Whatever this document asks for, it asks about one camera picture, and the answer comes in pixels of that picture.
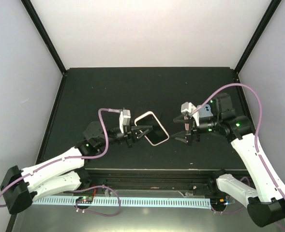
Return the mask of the light blue phone case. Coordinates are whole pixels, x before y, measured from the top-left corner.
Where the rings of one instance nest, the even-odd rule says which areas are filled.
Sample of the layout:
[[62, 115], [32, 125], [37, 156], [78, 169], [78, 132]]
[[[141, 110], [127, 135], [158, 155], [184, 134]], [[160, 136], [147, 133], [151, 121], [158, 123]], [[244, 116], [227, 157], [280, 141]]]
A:
[[198, 115], [199, 115], [199, 118], [213, 117], [213, 113], [211, 111], [210, 105], [209, 104], [203, 105], [198, 110]]

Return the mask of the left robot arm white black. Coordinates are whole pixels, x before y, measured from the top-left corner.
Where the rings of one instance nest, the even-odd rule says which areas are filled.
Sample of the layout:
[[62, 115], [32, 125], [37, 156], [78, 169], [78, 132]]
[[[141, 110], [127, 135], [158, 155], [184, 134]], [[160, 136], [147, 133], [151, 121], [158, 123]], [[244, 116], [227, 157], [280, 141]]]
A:
[[91, 122], [83, 139], [66, 152], [31, 167], [9, 168], [0, 185], [0, 196], [5, 201], [0, 207], [15, 215], [47, 196], [66, 191], [88, 192], [91, 180], [84, 169], [87, 160], [101, 158], [110, 144], [126, 142], [131, 146], [154, 129], [153, 125], [130, 123], [107, 130], [101, 121]]

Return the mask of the pink phone case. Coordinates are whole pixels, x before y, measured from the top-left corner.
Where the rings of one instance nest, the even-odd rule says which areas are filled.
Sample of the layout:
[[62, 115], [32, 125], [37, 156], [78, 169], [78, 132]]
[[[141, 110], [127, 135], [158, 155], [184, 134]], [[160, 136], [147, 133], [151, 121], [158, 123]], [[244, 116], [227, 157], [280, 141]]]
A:
[[144, 137], [152, 146], [166, 142], [170, 136], [153, 111], [147, 111], [134, 120], [136, 126], [148, 126], [149, 132]]

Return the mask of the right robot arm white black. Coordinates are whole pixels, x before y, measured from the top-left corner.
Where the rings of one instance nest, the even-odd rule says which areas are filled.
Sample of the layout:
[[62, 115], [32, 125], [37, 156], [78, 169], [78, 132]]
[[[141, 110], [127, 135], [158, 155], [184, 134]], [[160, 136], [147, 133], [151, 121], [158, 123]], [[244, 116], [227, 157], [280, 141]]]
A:
[[247, 116], [237, 116], [231, 98], [226, 93], [216, 94], [207, 104], [194, 106], [185, 102], [175, 123], [185, 130], [172, 138], [190, 145], [199, 141], [203, 133], [217, 133], [227, 139], [243, 161], [253, 183], [250, 187], [224, 170], [216, 171], [207, 183], [213, 195], [224, 192], [246, 209], [252, 221], [265, 227], [285, 218], [285, 184], [266, 157], [255, 129]]

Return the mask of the blue phone black screen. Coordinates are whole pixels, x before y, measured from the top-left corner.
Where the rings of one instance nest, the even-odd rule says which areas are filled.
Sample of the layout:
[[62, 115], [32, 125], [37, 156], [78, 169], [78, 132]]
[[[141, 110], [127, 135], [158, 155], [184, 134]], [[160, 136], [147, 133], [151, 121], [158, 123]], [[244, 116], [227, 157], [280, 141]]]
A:
[[153, 112], [154, 112], [154, 114], [156, 115], [156, 117], [157, 117], [158, 119], [161, 119], [162, 110], [160, 110], [160, 109], [154, 109]]

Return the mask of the pink cased phone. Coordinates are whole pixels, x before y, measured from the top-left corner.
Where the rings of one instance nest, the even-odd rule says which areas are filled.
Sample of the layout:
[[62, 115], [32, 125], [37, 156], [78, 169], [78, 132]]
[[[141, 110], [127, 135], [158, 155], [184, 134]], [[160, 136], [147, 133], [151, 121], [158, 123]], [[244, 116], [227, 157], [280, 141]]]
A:
[[184, 124], [185, 130], [186, 130], [186, 131], [189, 131], [189, 129], [190, 129], [190, 121], [189, 121], [189, 118], [188, 118], [187, 116], [184, 116], [184, 120], [185, 120], [185, 124]]

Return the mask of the black phone pink edge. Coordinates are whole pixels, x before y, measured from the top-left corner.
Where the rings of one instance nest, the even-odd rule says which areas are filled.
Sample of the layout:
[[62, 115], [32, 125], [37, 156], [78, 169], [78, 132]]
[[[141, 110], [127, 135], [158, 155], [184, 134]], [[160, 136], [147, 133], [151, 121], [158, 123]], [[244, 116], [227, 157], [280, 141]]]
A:
[[144, 113], [148, 112], [149, 110], [147, 108], [137, 108], [135, 111], [135, 118], [138, 118], [139, 116], [143, 115]]

